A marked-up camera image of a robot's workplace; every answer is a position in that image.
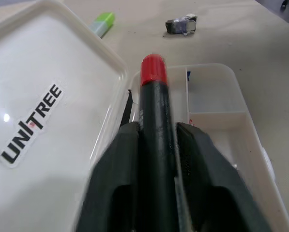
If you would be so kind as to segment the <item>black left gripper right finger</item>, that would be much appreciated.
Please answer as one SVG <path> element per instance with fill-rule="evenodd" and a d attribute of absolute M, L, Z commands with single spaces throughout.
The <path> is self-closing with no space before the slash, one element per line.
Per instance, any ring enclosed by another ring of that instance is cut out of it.
<path fill-rule="evenodd" d="M 183 187 L 197 232 L 272 232 L 237 170 L 208 134 L 176 124 Z"/>

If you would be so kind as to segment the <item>green eraser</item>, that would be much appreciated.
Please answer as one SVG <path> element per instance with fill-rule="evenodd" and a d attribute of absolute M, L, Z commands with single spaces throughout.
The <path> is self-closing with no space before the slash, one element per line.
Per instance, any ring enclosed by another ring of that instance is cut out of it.
<path fill-rule="evenodd" d="M 90 30 L 99 38 L 102 38 L 113 26 L 115 14 L 113 12 L 101 13 L 90 25 Z"/>

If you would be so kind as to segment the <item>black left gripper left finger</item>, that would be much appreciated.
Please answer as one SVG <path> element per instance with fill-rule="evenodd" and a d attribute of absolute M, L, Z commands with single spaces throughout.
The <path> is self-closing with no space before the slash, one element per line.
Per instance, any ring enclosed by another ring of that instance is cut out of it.
<path fill-rule="evenodd" d="M 75 232 L 135 230 L 138 130 L 138 122 L 121 126 L 94 166 Z"/>

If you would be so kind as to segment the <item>white plastic pencil case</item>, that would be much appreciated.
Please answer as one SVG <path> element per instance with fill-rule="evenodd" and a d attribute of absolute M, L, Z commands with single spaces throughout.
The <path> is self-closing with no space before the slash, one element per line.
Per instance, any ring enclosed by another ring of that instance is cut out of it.
<path fill-rule="evenodd" d="M 272 232 L 289 216 L 232 69 L 166 66 L 179 232 L 193 229 L 176 124 L 209 135 Z M 0 22 L 0 232 L 75 232 L 89 179 L 121 126 L 139 124 L 140 72 L 65 5 L 39 1 Z"/>

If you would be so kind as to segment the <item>black marker with red cap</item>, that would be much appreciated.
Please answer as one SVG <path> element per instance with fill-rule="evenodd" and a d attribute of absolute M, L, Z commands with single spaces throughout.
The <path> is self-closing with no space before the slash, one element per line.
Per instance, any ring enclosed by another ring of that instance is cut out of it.
<path fill-rule="evenodd" d="M 179 232 L 177 175 L 166 65 L 150 54 L 140 71 L 137 232 Z"/>

